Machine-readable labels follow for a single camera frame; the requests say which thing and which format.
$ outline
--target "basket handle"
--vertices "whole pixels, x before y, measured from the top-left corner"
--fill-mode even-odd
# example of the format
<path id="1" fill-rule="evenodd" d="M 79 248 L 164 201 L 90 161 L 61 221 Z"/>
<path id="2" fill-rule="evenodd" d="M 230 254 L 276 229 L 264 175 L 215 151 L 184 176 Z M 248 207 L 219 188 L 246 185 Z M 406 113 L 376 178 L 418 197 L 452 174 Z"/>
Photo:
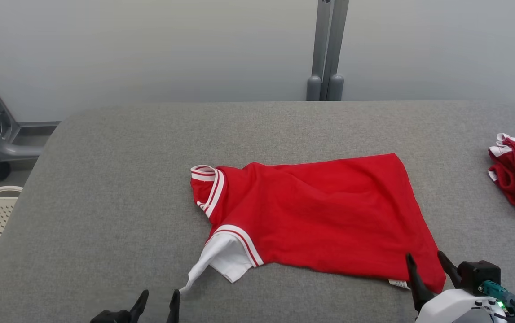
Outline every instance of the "basket handle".
<path id="1" fill-rule="evenodd" d="M 0 186 L 0 192 L 7 192 L 7 191 L 14 191 L 14 192 L 21 192 L 22 188 L 20 186 Z M 0 199 L 15 199 L 15 197 L 1 197 Z"/>

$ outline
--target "gray table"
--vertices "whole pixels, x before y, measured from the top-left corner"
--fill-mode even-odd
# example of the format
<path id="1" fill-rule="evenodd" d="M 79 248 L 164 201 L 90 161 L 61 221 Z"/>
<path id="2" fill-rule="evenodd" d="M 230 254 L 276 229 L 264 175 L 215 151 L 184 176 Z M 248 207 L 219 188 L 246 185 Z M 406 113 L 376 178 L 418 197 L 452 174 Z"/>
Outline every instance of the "gray table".
<path id="1" fill-rule="evenodd" d="M 165 322 L 210 224 L 189 168 L 397 153 L 438 247 L 487 260 L 515 293 L 515 207 L 487 176 L 515 106 L 470 101 L 150 104 L 62 122 L 0 239 L 0 323 L 88 322 L 150 299 Z M 181 321 L 412 322 L 411 295 L 380 280 L 268 264 L 230 284 L 208 268 Z"/>

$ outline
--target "white partition panel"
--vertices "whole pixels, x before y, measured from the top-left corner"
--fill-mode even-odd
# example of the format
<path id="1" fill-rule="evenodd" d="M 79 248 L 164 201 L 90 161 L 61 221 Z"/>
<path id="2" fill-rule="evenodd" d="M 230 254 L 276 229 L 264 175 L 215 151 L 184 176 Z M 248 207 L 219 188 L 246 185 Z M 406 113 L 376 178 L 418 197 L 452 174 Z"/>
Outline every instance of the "white partition panel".
<path id="1" fill-rule="evenodd" d="M 19 122 L 305 100 L 316 12 L 316 0 L 0 0 L 0 95 Z"/>
<path id="2" fill-rule="evenodd" d="M 515 1 L 351 0 L 342 100 L 515 100 Z"/>

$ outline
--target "gray floor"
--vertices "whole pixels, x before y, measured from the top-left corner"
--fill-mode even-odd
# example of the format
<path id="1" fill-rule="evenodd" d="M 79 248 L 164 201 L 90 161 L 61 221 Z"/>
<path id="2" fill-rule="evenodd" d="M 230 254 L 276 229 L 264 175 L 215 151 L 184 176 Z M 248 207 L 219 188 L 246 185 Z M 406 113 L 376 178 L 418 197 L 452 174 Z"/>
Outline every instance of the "gray floor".
<path id="1" fill-rule="evenodd" d="M 56 127 L 23 127 L 16 139 L 16 145 L 43 146 L 54 132 Z M 0 186 L 21 186 L 23 187 L 30 176 L 30 172 L 36 164 L 35 159 L 10 161 L 11 173 L 5 180 L 0 181 Z"/>

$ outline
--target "white wall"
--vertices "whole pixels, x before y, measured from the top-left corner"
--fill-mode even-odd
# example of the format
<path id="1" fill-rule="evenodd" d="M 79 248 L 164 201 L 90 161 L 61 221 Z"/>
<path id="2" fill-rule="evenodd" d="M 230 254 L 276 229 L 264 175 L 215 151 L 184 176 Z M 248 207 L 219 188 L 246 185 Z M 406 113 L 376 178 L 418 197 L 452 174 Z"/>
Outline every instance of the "white wall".
<path id="1" fill-rule="evenodd" d="M 515 100 L 515 0 L 351 0 L 343 100 Z"/>
<path id="2" fill-rule="evenodd" d="M 316 0 L 0 0 L 18 121 L 128 102 L 305 100 Z"/>

